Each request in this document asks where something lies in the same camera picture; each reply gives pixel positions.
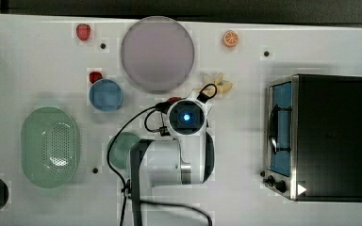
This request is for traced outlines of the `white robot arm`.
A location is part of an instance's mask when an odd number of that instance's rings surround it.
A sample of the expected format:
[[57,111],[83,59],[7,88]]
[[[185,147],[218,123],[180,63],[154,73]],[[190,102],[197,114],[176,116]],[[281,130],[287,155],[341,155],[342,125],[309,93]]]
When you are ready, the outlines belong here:
[[165,114],[170,140],[141,139],[130,150],[131,201],[134,226],[153,226],[144,204],[160,206],[152,200],[155,186],[204,183],[214,169],[214,142],[206,131],[213,95],[199,92],[187,98],[156,105]]

